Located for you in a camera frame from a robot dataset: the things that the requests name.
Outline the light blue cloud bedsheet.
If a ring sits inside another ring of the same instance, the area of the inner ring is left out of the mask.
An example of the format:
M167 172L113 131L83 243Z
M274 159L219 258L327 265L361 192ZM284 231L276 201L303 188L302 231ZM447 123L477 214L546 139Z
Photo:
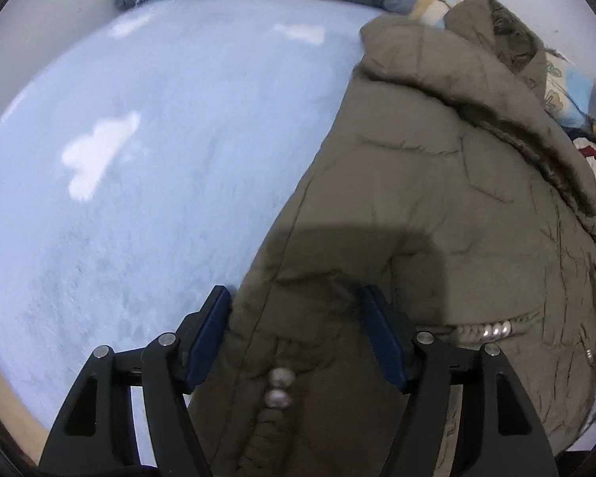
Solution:
M0 372L51 427L92 350L236 289L334 123L375 9L163 0L80 41L0 120Z

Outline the olive quilted puffer jacket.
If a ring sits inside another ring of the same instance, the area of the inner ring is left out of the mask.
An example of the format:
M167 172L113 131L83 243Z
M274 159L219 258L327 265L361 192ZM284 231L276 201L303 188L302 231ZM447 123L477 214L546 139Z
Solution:
M192 400L218 476L380 473L406 400L360 327L368 284L443 341L497 336L554 452L594 401L596 180L547 113L542 41L497 0L362 39Z

